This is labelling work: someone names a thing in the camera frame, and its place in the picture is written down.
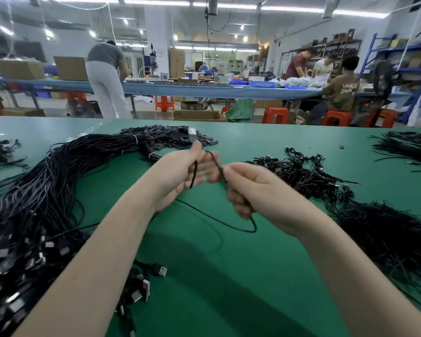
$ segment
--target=man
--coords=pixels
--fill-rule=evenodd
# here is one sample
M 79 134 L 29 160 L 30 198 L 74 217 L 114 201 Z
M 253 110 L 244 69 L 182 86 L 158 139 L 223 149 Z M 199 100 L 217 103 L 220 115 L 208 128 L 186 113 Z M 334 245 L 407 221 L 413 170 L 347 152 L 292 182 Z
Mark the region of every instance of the man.
M 308 77 L 307 62 L 316 55 L 316 48 L 308 48 L 304 52 L 298 53 L 290 61 L 289 66 L 282 79 L 287 80 L 290 77 Z
M 310 111 L 309 124 L 320 125 L 329 110 L 349 112 L 354 104 L 353 92 L 359 89 L 359 77 L 354 70 L 359 64 L 358 56 L 349 56 L 342 62 L 343 74 L 334 78 L 322 90 L 323 96 L 328 96 L 328 101 L 314 106 Z
M 86 71 L 103 118 L 117 118 L 117 113 L 118 118 L 132 119 L 122 87 L 122 81 L 128 76 L 128 67 L 123 52 L 113 40 L 92 47 L 87 56 Z
M 312 77 L 315 78 L 319 75 L 328 74 L 329 76 L 334 68 L 334 62 L 337 59 L 337 53 L 331 53 L 323 59 L 317 61 L 313 67 Z

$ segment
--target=white pants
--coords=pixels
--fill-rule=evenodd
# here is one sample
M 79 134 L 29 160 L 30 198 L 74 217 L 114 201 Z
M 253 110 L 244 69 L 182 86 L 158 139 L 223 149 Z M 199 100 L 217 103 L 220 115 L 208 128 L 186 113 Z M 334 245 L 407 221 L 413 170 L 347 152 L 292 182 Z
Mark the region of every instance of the white pants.
M 86 62 L 86 71 L 103 118 L 117 118 L 117 112 L 118 118 L 132 119 L 117 70 L 106 62 Z

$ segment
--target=gray shirt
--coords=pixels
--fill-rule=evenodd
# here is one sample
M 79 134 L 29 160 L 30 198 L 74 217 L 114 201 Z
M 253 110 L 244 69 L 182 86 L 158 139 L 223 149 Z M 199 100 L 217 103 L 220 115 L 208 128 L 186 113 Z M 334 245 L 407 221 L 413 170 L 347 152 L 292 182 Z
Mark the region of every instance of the gray shirt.
M 123 52 L 117 46 L 106 43 L 96 44 L 87 55 L 88 62 L 106 62 L 115 69 L 118 68 L 118 61 L 123 59 Z

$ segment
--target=white pillar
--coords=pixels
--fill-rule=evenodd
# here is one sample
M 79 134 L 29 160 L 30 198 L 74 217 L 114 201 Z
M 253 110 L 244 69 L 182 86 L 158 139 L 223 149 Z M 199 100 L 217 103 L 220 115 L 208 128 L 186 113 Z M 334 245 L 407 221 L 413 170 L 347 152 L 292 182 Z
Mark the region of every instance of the white pillar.
M 156 74 L 169 73 L 168 49 L 173 38 L 173 26 L 171 25 L 170 13 L 163 6 L 144 6 L 145 23 L 147 26 L 148 52 L 150 45 L 157 55 Z

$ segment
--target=red shirt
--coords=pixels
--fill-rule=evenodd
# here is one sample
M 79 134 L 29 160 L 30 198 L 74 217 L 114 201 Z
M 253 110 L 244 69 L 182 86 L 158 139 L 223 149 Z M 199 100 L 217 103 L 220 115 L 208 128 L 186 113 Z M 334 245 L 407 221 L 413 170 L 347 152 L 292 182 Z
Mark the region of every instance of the red shirt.
M 303 72 L 306 73 L 307 62 L 308 62 L 308 59 L 304 58 L 302 53 L 298 53 L 297 55 L 295 55 L 290 61 L 289 66 L 287 67 L 286 73 L 284 74 L 284 77 L 282 77 L 282 79 L 287 80 L 290 77 L 299 78 L 299 75 L 296 72 L 296 68 L 301 67 Z

